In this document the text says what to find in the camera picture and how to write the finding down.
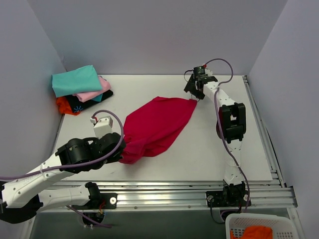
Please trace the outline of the red t-shirt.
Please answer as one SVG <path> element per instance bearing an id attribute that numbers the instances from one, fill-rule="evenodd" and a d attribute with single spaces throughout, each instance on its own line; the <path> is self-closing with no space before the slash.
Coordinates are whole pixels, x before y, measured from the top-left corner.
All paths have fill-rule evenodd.
<path id="1" fill-rule="evenodd" d="M 167 151 L 188 124 L 196 100 L 155 97 L 129 114 L 124 123 L 126 147 L 120 162 L 134 164 L 142 157 Z"/>

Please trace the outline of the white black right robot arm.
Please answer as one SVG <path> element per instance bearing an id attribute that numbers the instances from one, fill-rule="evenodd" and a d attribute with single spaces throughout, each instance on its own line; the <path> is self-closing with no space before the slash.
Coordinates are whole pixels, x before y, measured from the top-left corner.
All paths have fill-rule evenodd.
<path id="1" fill-rule="evenodd" d="M 241 147 L 246 133 L 246 107 L 231 99 L 220 87 L 216 77 L 193 72 L 184 91 L 198 100 L 208 97 L 216 111 L 216 132 L 225 147 L 223 190 L 211 196 L 211 207 L 243 207 L 250 204 L 250 188 L 241 168 Z"/>

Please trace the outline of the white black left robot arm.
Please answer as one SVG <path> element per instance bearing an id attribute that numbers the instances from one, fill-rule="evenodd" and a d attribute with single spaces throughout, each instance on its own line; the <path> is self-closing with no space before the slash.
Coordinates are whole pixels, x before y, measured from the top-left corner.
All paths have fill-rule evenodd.
<path id="1" fill-rule="evenodd" d="M 50 190 L 53 184 L 80 172 L 97 170 L 118 162 L 126 144 L 118 133 L 102 138 L 74 138 L 27 174 L 0 183 L 0 219 L 10 224 L 25 222 L 37 213 L 64 206 L 97 209 L 104 198 L 96 183 Z"/>

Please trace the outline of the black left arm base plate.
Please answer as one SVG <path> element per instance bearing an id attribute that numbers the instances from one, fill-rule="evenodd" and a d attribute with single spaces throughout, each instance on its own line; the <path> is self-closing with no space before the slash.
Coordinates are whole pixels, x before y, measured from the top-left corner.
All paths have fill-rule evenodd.
<path id="1" fill-rule="evenodd" d="M 81 206 L 84 210 L 90 209 L 115 209 L 117 207 L 117 196 L 116 193 L 99 193 L 93 196 L 90 196 L 89 202 Z"/>

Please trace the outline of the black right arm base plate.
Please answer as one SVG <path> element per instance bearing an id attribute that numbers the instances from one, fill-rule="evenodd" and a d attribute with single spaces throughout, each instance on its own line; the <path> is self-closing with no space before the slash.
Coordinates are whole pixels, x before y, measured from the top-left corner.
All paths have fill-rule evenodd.
<path id="1" fill-rule="evenodd" d="M 223 191 L 206 191 L 206 202 L 208 207 L 245 207 L 246 195 L 241 193 L 226 193 Z"/>

